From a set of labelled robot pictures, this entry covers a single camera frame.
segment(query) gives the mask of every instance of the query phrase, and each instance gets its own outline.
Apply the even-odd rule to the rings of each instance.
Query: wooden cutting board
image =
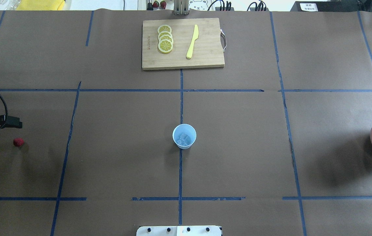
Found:
[[[160,25],[171,27],[173,50],[163,54],[158,50]],[[193,57],[186,59],[195,24],[199,38],[195,41]],[[176,19],[144,21],[142,25],[142,69],[166,70],[186,68],[224,67],[219,18]]]

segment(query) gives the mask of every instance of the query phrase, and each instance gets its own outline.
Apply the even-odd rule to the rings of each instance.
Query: yellow towel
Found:
[[[62,10],[64,0],[21,0],[16,10]]]

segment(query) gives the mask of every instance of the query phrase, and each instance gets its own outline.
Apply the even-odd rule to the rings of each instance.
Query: white label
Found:
[[[300,3],[300,6],[303,11],[318,11],[315,3]]]

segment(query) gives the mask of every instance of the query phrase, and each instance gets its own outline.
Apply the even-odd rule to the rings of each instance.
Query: yellow knife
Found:
[[[186,58],[190,59],[193,56],[193,47],[195,46],[195,40],[199,37],[199,28],[198,25],[195,25],[195,29],[193,30],[192,42],[190,42],[189,50],[187,50]]]

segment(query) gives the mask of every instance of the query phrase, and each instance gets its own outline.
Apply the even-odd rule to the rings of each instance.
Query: red berry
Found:
[[[24,140],[22,138],[16,138],[13,142],[14,146],[21,147],[24,144]]]
[[[153,8],[158,8],[158,7],[159,7],[159,3],[158,3],[158,1],[155,1],[155,2],[152,4],[152,7],[153,7]]]
[[[161,1],[160,6],[162,9],[165,9],[165,7],[167,6],[167,3],[165,1]]]

